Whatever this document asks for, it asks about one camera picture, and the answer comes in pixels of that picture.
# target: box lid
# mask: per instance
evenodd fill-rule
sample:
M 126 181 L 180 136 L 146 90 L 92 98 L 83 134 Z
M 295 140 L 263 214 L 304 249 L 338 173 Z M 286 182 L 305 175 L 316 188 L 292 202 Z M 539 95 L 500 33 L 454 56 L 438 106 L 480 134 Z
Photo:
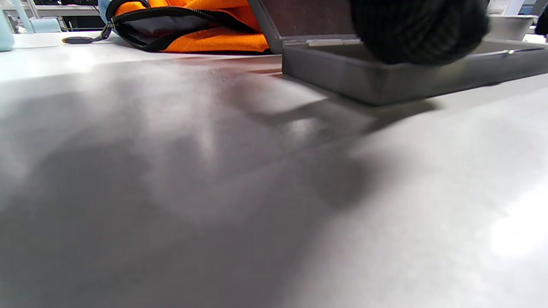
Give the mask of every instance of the box lid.
M 347 0 L 248 0 L 273 53 L 296 44 L 359 42 Z

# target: black zipper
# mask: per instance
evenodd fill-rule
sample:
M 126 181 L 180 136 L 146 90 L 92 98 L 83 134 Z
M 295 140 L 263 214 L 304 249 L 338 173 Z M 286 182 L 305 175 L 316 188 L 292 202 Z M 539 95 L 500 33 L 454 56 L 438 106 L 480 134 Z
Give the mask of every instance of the black zipper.
M 123 25 L 123 23 L 126 21 L 135 21 L 135 20 L 140 20 L 144 18 L 154 18 L 154 17 L 162 17 L 162 16 L 173 16 L 173 17 L 196 16 L 238 32 L 256 33 L 256 31 L 253 28 L 237 20 L 236 18 L 232 17 L 228 13 L 185 9 L 185 8 L 179 8 L 179 7 L 158 7 L 158 8 L 150 8 L 146 10 L 136 10 L 133 12 L 128 12 L 120 16 L 113 17 L 112 24 L 114 27 L 117 27 L 116 30 L 118 30 L 118 34 L 126 42 L 128 42 L 130 45 L 132 45 L 135 48 L 139 48 L 147 51 L 158 51 L 158 50 L 167 49 L 168 46 L 179 37 L 193 32 L 193 31 L 168 32 L 157 37 L 154 41 L 143 45 L 143 44 L 138 44 L 134 42 L 132 39 L 128 39 L 127 37 L 124 37 L 123 35 L 124 31 L 122 31 L 122 29 L 120 28 L 120 26 Z
M 173 17 L 196 16 L 238 32 L 256 33 L 256 31 L 253 28 L 237 20 L 236 18 L 232 17 L 232 15 L 228 13 L 185 9 L 185 8 L 179 8 L 179 7 L 159 7 L 159 8 L 150 8 L 146 10 L 136 10 L 133 12 L 122 14 L 120 16 L 115 16 L 112 20 L 115 24 L 117 24 L 125 21 L 134 21 L 134 20 L 139 20 L 143 18 L 153 18 L 153 17 L 162 17 L 162 16 L 173 16 Z
M 106 20 L 112 20 L 112 18 L 115 17 L 116 11 L 120 5 L 126 2 L 140 2 L 145 8 L 150 8 L 150 4 L 145 0 L 112 0 L 105 11 Z
M 122 14 L 120 16 L 114 16 L 120 5 L 126 2 L 135 1 L 141 2 L 144 7 L 147 7 L 147 9 L 136 10 Z M 185 9 L 179 7 L 150 8 L 149 3 L 145 0 L 113 0 L 107 8 L 105 16 L 107 17 L 109 22 L 105 25 L 99 37 L 69 37 L 65 38 L 63 42 L 68 44 L 89 44 L 97 41 L 102 41 L 103 39 L 107 39 L 112 29 L 115 28 L 118 31 L 118 34 L 131 46 L 142 50 L 157 51 L 168 48 L 168 46 L 173 43 L 173 41 L 175 41 L 177 38 L 192 33 L 188 31 L 172 31 L 157 37 L 156 39 L 154 39 L 154 41 L 148 44 L 143 45 L 136 43 L 133 39 L 128 39 L 127 37 L 124 37 L 123 31 L 121 31 L 122 29 L 120 29 L 120 26 L 126 21 L 135 21 L 144 18 L 154 18 L 162 16 L 196 16 L 238 32 L 256 33 L 253 28 L 237 20 L 228 13 Z

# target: orange bag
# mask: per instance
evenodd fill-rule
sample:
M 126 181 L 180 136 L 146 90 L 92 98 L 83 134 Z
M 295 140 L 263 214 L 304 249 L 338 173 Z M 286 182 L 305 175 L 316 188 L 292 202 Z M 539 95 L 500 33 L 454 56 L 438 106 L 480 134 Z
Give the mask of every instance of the orange bag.
M 133 47 L 149 51 L 264 52 L 269 48 L 247 0 L 112 0 L 105 5 L 100 1 L 99 7 L 107 22 L 101 36 L 68 38 L 66 43 L 99 41 L 114 30 Z

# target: gray plastic case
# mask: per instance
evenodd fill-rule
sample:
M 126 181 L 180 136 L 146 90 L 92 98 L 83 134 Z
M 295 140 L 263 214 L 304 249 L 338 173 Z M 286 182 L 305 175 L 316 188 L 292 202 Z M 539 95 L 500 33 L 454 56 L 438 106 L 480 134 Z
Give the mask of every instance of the gray plastic case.
M 472 54 L 443 67 L 376 61 L 355 35 L 281 36 L 263 1 L 249 0 L 282 72 L 326 90 L 383 106 L 548 72 L 543 45 L 486 39 Z

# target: black glove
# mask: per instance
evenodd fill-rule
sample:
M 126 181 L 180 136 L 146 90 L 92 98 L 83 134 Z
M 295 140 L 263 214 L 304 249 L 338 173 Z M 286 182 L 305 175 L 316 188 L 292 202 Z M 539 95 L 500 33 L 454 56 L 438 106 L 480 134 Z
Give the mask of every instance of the black glove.
M 471 53 L 489 31 L 485 0 L 350 0 L 352 23 L 387 64 L 445 65 Z

